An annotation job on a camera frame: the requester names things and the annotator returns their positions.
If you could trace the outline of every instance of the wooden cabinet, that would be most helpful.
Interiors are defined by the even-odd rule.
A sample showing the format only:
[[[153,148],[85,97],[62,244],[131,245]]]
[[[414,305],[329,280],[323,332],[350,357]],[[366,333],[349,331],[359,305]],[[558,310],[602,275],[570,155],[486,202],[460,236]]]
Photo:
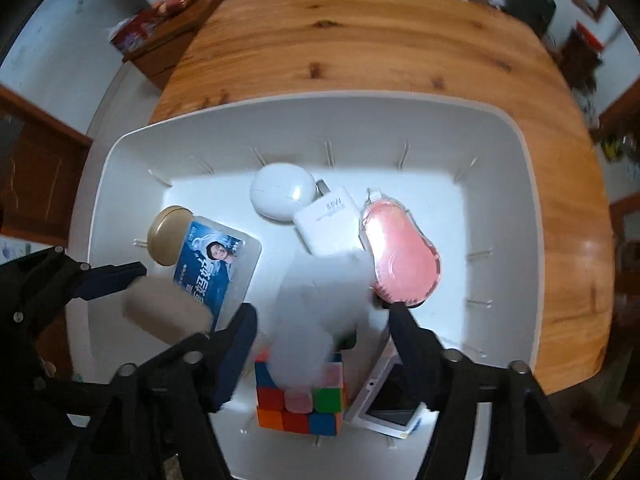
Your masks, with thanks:
[[[154,85],[163,89],[200,27],[224,0],[196,0],[177,16],[161,23],[145,44],[125,54]]]

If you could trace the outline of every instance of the wooden table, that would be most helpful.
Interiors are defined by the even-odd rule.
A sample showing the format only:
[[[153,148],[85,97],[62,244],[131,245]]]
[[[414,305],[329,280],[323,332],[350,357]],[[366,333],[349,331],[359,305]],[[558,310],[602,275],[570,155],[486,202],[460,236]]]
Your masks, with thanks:
[[[191,43],[151,122],[335,89],[462,97],[495,105],[518,123],[545,245],[536,376],[551,393],[596,373],[613,299],[607,198],[569,89],[523,23],[459,0],[227,0]]]

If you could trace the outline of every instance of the beige sponge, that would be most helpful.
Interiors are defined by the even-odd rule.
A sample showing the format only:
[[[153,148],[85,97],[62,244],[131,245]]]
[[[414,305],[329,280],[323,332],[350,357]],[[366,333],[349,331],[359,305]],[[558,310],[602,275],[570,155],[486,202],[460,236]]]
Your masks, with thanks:
[[[143,276],[124,293],[124,317],[160,341],[174,345],[196,332],[209,332],[209,309],[162,276]]]

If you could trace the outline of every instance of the green cube square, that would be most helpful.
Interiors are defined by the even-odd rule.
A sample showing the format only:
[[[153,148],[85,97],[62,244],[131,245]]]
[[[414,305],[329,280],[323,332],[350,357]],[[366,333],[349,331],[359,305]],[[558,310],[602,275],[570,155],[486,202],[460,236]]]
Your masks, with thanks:
[[[314,390],[314,409],[318,413],[340,413],[342,390],[340,388],[318,388]]]

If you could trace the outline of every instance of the white charger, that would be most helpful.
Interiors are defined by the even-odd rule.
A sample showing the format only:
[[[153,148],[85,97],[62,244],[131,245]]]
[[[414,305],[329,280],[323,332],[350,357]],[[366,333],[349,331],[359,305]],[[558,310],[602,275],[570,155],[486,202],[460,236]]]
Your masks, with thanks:
[[[343,187],[330,191],[316,183],[322,196],[297,211],[293,223],[313,256],[363,250],[360,242],[360,210]]]

